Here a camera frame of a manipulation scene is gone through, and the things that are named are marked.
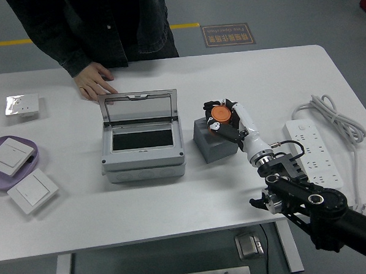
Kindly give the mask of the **person's right hand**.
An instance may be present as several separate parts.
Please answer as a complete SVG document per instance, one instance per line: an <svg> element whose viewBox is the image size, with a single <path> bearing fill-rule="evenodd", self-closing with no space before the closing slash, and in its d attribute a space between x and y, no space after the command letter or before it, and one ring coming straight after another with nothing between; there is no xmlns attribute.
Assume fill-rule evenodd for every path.
<svg viewBox="0 0 366 274"><path fill-rule="evenodd" d="M98 101L100 95L118 93L108 84L114 80L113 74L100 63L90 63L73 80L81 95L90 101Z"/></svg>

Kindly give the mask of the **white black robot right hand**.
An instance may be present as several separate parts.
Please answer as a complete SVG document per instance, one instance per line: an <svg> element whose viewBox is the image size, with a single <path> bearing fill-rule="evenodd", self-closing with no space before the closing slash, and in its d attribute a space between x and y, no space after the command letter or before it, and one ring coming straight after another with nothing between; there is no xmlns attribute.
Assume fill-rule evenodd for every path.
<svg viewBox="0 0 366 274"><path fill-rule="evenodd" d="M209 131L236 143L247 154L253 167L260 167L275 158L272 148L261 139L257 126L242 104L221 99L204 103L203 109Z"/></svg>

